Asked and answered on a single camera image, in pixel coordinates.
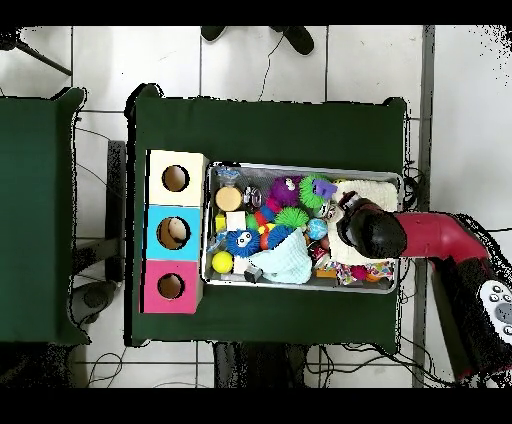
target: yellow ball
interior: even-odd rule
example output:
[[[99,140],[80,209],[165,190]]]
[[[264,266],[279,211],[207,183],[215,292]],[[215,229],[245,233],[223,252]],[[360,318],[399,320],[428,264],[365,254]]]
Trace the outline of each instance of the yellow ball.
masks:
[[[233,269],[233,256],[229,252],[216,253],[212,259],[212,266],[219,274],[225,274]]]

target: shoe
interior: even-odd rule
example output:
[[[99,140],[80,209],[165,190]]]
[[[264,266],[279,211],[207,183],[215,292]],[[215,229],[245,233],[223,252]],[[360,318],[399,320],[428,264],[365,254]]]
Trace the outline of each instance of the shoe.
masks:
[[[201,35],[206,41],[215,41],[219,38],[226,27],[201,27]]]
[[[291,26],[284,31],[284,36],[292,47],[303,56],[307,56],[315,48],[311,34],[304,27]]]

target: green table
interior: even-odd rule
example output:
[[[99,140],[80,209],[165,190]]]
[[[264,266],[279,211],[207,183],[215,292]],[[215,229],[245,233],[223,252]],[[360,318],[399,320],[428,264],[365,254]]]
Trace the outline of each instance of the green table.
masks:
[[[402,99],[385,105],[248,103],[166,99],[153,85],[139,87],[125,113],[133,116],[128,161],[135,157],[134,180],[128,175],[127,202],[134,206],[135,226],[133,243],[127,246],[127,256],[134,260],[133,268],[127,263],[126,295],[131,299],[126,304],[131,301],[132,309],[125,341],[372,342],[394,353],[396,290],[376,295],[206,285],[194,315],[140,314],[138,276],[146,149],[200,152],[211,161],[401,174],[405,110]],[[135,184],[133,203],[130,183]]]

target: green tablecloth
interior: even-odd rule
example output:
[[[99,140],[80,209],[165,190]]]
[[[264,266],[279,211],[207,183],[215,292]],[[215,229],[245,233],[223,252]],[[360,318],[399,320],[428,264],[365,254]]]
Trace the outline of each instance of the green tablecloth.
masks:
[[[130,142],[136,138],[135,234],[134,246],[130,246],[135,247],[136,277],[133,292],[127,293],[132,296],[132,311],[125,328],[128,338],[303,344],[373,342],[394,352],[396,291],[377,295],[206,285],[194,315],[140,314],[138,276],[146,149],[200,152],[211,161],[400,174],[405,102],[247,103],[158,98],[154,86],[146,86],[145,90],[135,103],[136,131],[130,132]],[[133,159],[130,148],[128,159]]]
[[[0,97],[0,341],[88,341],[68,316],[71,137],[84,95]]]

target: white cloth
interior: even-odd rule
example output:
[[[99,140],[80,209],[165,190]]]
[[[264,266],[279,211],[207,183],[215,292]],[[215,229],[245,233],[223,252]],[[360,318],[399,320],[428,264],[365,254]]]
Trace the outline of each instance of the white cloth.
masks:
[[[343,193],[356,191],[361,197],[366,197],[376,203],[387,212],[396,212],[398,208],[398,193],[396,187],[387,182],[352,180],[336,183],[338,191],[334,193],[332,199],[338,203],[343,197]],[[345,244],[338,236],[336,223],[343,218],[343,211],[337,208],[335,215],[329,220],[327,230],[329,235],[329,248],[331,249],[331,260],[345,265],[365,265],[371,263],[391,261],[393,259],[369,259],[361,255],[352,246]]]

